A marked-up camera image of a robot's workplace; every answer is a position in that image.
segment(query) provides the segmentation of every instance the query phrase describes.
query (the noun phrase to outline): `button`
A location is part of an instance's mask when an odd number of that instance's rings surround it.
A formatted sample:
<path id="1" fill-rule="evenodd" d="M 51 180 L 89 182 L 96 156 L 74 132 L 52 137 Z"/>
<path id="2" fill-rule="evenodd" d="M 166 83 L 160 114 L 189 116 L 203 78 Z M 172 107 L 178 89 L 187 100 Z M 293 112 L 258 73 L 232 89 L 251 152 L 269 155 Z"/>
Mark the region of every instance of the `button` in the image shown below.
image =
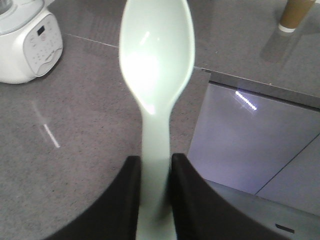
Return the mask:
<path id="1" fill-rule="evenodd" d="M 36 43 L 35 36 L 31 35 L 29 41 L 30 41 L 30 43 L 35 44 Z"/>
<path id="2" fill-rule="evenodd" d="M 46 34 L 45 34 L 45 33 L 42 33 L 42 34 L 40 35 L 40 39 L 41 39 L 42 42 L 44 42 L 44 41 L 46 40 Z"/>
<path id="3" fill-rule="evenodd" d="M 47 25 L 48 30 L 51 31 L 52 30 L 51 22 L 47 21 L 46 25 Z"/>

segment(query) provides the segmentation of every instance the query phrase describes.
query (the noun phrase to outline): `spoon handle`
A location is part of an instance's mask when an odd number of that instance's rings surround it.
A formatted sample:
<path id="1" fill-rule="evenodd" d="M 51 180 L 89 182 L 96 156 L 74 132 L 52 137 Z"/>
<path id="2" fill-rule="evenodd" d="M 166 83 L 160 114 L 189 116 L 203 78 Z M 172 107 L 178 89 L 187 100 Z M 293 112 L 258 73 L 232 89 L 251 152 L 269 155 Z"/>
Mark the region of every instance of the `spoon handle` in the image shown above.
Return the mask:
<path id="1" fill-rule="evenodd" d="M 142 171 L 137 240 L 175 240 L 172 207 L 168 199 L 170 170 L 170 113 L 142 111 Z"/>

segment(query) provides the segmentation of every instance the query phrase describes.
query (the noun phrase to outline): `control panel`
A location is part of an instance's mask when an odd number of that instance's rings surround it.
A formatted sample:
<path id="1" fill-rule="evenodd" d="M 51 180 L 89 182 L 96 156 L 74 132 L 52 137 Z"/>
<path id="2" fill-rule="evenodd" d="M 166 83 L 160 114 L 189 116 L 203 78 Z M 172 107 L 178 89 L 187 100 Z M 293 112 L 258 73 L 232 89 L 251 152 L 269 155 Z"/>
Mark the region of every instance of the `control panel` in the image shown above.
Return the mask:
<path id="1" fill-rule="evenodd" d="M 27 34 L 23 52 L 30 68 L 37 76 L 46 74 L 58 61 L 63 48 L 56 18 L 49 14 Z"/>

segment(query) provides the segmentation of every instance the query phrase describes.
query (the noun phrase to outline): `cup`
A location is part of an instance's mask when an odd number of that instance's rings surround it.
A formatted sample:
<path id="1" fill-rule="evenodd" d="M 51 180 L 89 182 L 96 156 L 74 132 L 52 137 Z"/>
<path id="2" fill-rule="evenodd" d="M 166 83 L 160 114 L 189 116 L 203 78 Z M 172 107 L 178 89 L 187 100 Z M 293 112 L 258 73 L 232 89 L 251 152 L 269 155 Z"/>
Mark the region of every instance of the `cup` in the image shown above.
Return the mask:
<path id="1" fill-rule="evenodd" d="M 292 33 L 309 12 L 316 0 L 288 0 L 284 8 L 279 29 Z"/>

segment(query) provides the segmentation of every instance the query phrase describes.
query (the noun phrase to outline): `spoon bowl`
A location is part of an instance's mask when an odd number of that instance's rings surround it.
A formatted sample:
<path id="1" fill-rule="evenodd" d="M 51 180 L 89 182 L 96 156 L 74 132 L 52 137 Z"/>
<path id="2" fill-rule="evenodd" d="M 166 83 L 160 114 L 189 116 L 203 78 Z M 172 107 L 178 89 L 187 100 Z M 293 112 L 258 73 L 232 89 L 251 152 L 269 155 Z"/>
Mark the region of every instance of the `spoon bowl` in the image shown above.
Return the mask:
<path id="1" fill-rule="evenodd" d="M 187 85 L 195 39 L 186 0 L 128 0 L 121 22 L 119 61 L 142 114 L 142 173 L 137 240 L 176 239 L 167 198 L 169 120 Z"/>

